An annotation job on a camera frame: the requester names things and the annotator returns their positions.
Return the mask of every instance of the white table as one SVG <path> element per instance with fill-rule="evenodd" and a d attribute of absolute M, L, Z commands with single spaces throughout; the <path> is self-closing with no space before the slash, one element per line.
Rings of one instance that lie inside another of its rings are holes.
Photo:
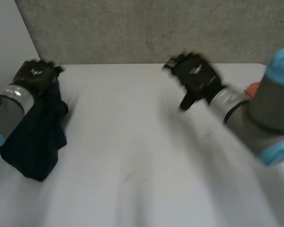
<path fill-rule="evenodd" d="M 217 65 L 242 90 L 259 64 Z M 284 163 L 262 167 L 159 64 L 69 65 L 68 145 L 43 183 L 0 157 L 0 227 L 284 227 Z"/>

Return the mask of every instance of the dark fabric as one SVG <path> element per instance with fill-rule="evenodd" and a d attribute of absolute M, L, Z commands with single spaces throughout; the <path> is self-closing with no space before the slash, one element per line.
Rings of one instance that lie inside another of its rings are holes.
<path fill-rule="evenodd" d="M 25 177 L 43 181 L 58 162 L 58 150 L 66 145 L 60 127 L 68 107 L 54 83 L 0 147 L 1 157 Z"/>

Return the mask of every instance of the white wall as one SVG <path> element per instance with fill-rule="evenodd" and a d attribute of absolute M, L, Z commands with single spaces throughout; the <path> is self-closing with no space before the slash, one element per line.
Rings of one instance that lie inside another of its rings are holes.
<path fill-rule="evenodd" d="M 32 58 L 39 57 L 14 0 L 0 0 L 0 89 Z"/>

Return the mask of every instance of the gray wall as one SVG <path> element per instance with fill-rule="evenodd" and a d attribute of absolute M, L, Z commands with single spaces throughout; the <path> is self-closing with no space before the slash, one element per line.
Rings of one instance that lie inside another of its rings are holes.
<path fill-rule="evenodd" d="M 41 58 L 163 62 L 197 50 L 264 63 L 284 45 L 284 0 L 16 0 Z"/>

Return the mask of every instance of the silver metal band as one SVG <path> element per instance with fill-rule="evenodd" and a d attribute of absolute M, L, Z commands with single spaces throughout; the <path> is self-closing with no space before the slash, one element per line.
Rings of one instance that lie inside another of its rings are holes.
<path fill-rule="evenodd" d="M 34 105 L 34 97 L 32 94 L 24 87 L 18 85 L 7 85 L 3 91 L 0 92 L 0 96 L 6 96 L 16 100 L 22 106 L 24 115 L 26 115 Z"/>
<path fill-rule="evenodd" d="M 223 121 L 229 110 L 247 99 L 239 91 L 226 87 L 213 98 L 209 104 L 209 108 Z"/>

